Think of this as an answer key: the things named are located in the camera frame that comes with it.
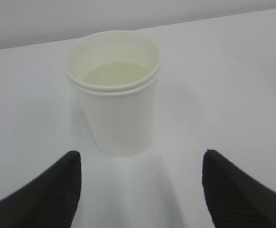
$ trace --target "white paper cup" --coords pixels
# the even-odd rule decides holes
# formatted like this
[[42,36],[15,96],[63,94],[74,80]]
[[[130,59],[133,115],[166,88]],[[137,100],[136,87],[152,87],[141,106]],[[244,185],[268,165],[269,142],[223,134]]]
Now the white paper cup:
[[[113,62],[139,65],[148,75],[131,84],[92,85],[82,81],[91,70]],[[152,141],[159,50],[151,40],[128,31],[90,35],[67,54],[65,73],[76,88],[99,148],[110,155],[142,152]]]

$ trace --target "table surface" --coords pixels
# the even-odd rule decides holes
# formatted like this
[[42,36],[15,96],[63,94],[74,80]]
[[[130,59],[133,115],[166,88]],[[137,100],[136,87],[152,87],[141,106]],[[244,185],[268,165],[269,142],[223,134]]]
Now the table surface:
[[62,62],[78,39],[0,50],[0,199],[69,150],[82,156],[73,227],[214,227],[201,185],[216,149],[276,191],[276,9],[137,31],[163,63],[156,139],[99,152]]

